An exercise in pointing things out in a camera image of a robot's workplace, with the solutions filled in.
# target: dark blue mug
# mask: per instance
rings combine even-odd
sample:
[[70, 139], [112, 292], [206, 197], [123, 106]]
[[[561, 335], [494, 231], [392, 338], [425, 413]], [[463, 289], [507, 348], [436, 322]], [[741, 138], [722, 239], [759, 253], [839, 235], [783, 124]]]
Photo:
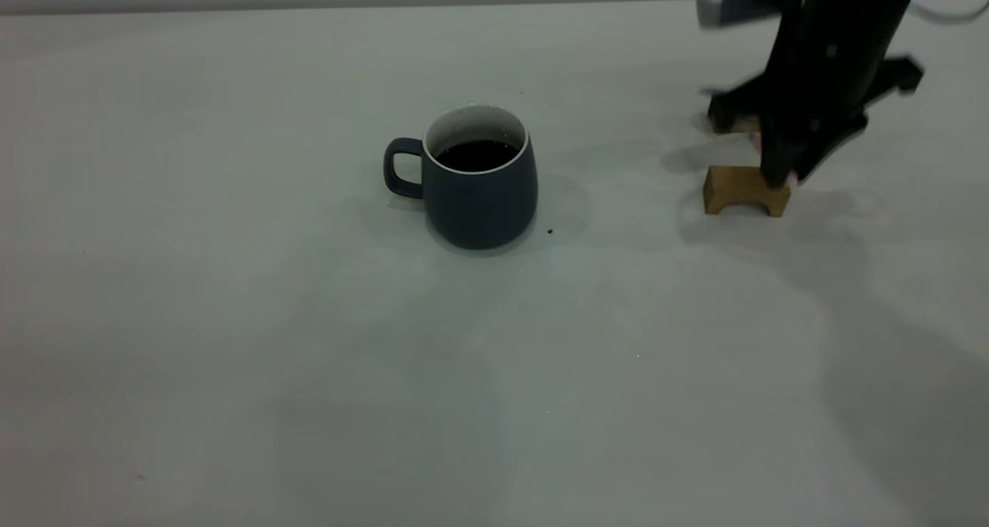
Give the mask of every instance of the dark blue mug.
[[[490, 156], [485, 143], [508, 151], [491, 168], [484, 166]], [[457, 150], [456, 164], [441, 161], [451, 149]], [[423, 183], [399, 178], [395, 154], [423, 159]], [[446, 112], [422, 141], [393, 140], [385, 151], [385, 185], [396, 195], [423, 199], [436, 231], [464, 249], [491, 249], [514, 240], [532, 221], [539, 199], [528, 130], [512, 112], [480, 104]]]

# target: dark liquid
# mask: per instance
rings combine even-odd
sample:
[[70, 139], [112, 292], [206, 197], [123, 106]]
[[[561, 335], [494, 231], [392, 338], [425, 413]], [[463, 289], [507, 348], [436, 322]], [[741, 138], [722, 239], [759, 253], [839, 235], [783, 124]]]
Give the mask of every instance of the dark liquid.
[[518, 149], [501, 141], [471, 141], [443, 151], [436, 161], [459, 172], [486, 172], [508, 164]]

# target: cable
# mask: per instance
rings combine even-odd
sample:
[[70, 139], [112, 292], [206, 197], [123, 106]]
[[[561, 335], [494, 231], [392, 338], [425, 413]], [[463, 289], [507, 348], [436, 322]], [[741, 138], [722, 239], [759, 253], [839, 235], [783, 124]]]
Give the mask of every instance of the cable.
[[936, 23], [939, 25], [963, 25], [972, 23], [981, 17], [983, 13], [989, 12], [989, 0], [986, 0], [982, 7], [979, 7], [979, 9], [976, 9], [975, 12], [972, 13], [938, 13], [934, 12], [932, 9], [919, 5], [919, 3], [911, 3], [910, 11], [930, 23]]

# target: table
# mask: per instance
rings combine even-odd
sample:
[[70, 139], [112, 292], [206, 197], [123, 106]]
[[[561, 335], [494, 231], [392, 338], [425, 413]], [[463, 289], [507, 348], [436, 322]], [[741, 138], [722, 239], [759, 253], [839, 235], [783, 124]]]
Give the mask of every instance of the table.
[[[703, 215], [774, 24], [691, 2], [0, 33], [4, 525], [986, 524], [989, 20], [781, 219]], [[471, 101], [541, 182], [481, 255], [381, 178]]]

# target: wooden block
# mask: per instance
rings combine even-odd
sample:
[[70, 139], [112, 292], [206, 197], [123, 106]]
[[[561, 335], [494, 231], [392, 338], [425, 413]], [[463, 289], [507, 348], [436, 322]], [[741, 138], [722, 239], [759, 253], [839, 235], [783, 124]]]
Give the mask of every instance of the wooden block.
[[770, 189], [759, 168], [711, 165], [704, 182], [704, 213], [720, 214], [732, 204], [760, 204], [773, 218], [783, 215], [790, 189]]

